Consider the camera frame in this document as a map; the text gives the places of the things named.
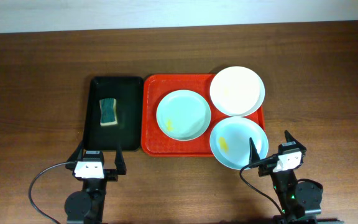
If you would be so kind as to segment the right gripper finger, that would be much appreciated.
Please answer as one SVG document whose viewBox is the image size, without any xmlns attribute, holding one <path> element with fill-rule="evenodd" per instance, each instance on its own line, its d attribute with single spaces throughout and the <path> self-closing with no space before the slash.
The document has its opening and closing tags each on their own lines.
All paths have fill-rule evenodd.
<svg viewBox="0 0 358 224">
<path fill-rule="evenodd" d="M 284 135 L 285 135 L 285 139 L 286 139 L 286 144 L 297 144 L 298 141 L 290 134 L 290 132 L 288 130 L 284 131 Z"/>
<path fill-rule="evenodd" d="M 257 164 L 260 161 L 260 157 L 252 138 L 249 138 L 249 146 L 250 146 L 249 164 Z"/>
</svg>

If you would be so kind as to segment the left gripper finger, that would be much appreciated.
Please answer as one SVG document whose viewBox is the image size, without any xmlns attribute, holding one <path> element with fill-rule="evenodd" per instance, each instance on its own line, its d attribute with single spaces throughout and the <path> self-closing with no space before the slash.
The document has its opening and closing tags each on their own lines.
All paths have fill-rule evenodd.
<svg viewBox="0 0 358 224">
<path fill-rule="evenodd" d="M 69 157 L 69 161 L 70 162 L 76 162 L 76 161 L 82 160 L 82 158 L 83 158 L 83 149 L 84 149 L 83 141 L 80 141 L 80 143 L 77 146 L 77 148 L 74 150 L 74 152 Z"/>
<path fill-rule="evenodd" d="M 127 168 L 126 163 L 124 161 L 124 157 L 122 155 L 122 147 L 120 144 L 117 145 L 114 163 L 116 165 L 117 175 L 126 175 Z"/>
</svg>

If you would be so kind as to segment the green and yellow sponge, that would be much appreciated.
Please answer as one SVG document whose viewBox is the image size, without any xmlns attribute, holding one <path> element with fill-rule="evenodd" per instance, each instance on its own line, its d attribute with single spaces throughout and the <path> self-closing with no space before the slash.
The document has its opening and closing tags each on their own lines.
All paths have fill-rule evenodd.
<svg viewBox="0 0 358 224">
<path fill-rule="evenodd" d="M 112 126 L 117 124 L 116 103 L 117 101 L 114 98 L 105 98 L 99 101 L 101 126 Z"/>
</svg>

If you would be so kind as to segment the pale green plate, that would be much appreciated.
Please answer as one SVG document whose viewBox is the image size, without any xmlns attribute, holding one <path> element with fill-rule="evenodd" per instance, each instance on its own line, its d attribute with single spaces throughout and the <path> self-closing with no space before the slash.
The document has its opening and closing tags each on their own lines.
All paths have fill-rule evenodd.
<svg viewBox="0 0 358 224">
<path fill-rule="evenodd" d="M 164 96 L 157 106 L 156 121 L 160 130 L 177 141 L 200 137 L 212 118 L 208 102 L 191 90 L 176 90 Z"/>
</svg>

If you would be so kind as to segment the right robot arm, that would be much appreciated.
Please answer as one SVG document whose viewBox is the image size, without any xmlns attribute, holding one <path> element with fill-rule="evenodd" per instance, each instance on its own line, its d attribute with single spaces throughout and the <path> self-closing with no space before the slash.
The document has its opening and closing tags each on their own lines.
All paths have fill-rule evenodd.
<svg viewBox="0 0 358 224">
<path fill-rule="evenodd" d="M 253 139 L 249 139 L 249 164 L 242 168 L 258 168 L 260 177 L 270 176 L 278 203 L 274 205 L 280 214 L 273 217 L 274 223 L 317 223 L 321 213 L 323 186 L 310 179 L 297 179 L 295 169 L 303 164 L 306 147 L 288 131 L 286 142 L 278 146 L 278 152 L 261 159 Z"/>
</svg>

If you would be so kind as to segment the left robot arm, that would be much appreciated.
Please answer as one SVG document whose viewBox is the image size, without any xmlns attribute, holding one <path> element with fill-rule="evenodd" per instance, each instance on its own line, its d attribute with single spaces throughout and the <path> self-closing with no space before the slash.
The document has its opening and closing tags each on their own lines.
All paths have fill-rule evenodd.
<svg viewBox="0 0 358 224">
<path fill-rule="evenodd" d="M 122 147 L 116 149 L 115 169 L 104 168 L 104 155 L 101 151 L 86 151 L 83 143 L 67 159 L 68 170 L 73 177 L 82 181 L 80 191 L 68 196 L 65 201 L 67 223 L 102 223 L 106 188 L 108 182 L 118 181 L 127 172 Z"/>
</svg>

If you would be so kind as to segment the black rectangular tray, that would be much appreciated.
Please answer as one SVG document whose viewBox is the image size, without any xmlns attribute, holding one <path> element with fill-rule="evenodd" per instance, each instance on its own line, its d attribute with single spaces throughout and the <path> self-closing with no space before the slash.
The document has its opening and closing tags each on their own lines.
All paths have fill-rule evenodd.
<svg viewBox="0 0 358 224">
<path fill-rule="evenodd" d="M 90 81 L 83 145 L 91 151 L 135 151 L 140 147 L 144 81 L 141 77 L 94 77 Z M 101 126 L 99 101 L 116 99 L 117 124 Z"/>
</svg>

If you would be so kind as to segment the red plastic tray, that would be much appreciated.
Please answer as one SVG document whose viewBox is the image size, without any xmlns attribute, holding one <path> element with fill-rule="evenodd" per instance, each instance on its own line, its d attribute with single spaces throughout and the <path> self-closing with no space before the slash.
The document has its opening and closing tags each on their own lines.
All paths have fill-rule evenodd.
<svg viewBox="0 0 358 224">
<path fill-rule="evenodd" d="M 141 148 L 154 157 L 212 157 L 209 137 L 213 127 L 228 116 L 214 107 L 209 87 L 213 74 L 155 74 L 145 79 L 142 107 Z M 157 106 L 164 96 L 176 90 L 200 94 L 211 108 L 208 129 L 198 138 L 178 141 L 165 135 L 157 124 Z"/>
</svg>

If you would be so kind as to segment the light blue plate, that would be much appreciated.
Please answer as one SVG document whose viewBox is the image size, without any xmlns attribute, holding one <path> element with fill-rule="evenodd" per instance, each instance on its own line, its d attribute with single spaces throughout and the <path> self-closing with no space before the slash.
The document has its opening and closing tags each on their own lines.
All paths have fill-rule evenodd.
<svg viewBox="0 0 358 224">
<path fill-rule="evenodd" d="M 240 170 L 249 163 L 250 139 L 259 157 L 266 158 L 269 151 L 267 135 L 257 123 L 247 118 L 230 117 L 220 121 L 211 131 L 209 145 L 222 165 Z"/>
</svg>

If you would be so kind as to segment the white plate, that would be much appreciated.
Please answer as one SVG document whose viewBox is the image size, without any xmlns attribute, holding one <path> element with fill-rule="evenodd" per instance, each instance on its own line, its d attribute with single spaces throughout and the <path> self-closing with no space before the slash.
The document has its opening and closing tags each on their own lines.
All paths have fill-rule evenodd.
<svg viewBox="0 0 358 224">
<path fill-rule="evenodd" d="M 218 72 L 211 81 L 209 95 L 213 105 L 228 116 L 248 116 L 264 102 L 265 86 L 253 70 L 233 66 Z"/>
</svg>

